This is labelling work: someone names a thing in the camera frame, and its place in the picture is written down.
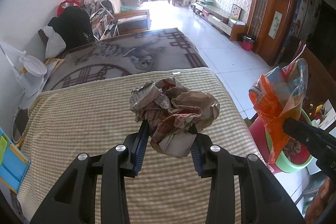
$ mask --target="silver screw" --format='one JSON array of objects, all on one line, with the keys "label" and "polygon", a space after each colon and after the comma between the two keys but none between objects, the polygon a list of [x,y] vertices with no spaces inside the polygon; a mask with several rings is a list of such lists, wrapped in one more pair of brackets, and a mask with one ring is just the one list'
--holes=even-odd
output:
[{"label": "silver screw", "polygon": [[85,154],[85,153],[81,153],[81,154],[79,154],[79,155],[78,155],[78,159],[79,159],[79,160],[86,160],[86,159],[87,159],[87,154]]},{"label": "silver screw", "polygon": [[117,150],[118,152],[124,151],[126,149],[126,146],[123,144],[119,144],[115,150]]},{"label": "silver screw", "polygon": [[251,161],[257,161],[257,160],[258,160],[258,156],[255,155],[255,154],[250,154],[248,158],[249,158],[249,160],[251,160]]},{"label": "silver screw", "polygon": [[218,152],[219,150],[221,150],[221,148],[220,148],[218,145],[212,145],[212,146],[210,147],[210,150],[211,150],[212,152]]}]

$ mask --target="orange plastic bag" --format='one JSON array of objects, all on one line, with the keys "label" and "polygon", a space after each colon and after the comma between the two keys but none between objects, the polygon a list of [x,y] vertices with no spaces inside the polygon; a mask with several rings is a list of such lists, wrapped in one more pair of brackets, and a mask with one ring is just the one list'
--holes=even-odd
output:
[{"label": "orange plastic bag", "polygon": [[307,63],[304,59],[299,59],[285,68],[277,67],[261,75],[249,90],[253,108],[263,120],[265,129],[272,138],[273,147],[269,164],[277,161],[290,138],[282,129],[285,119],[300,118],[307,82]]}]

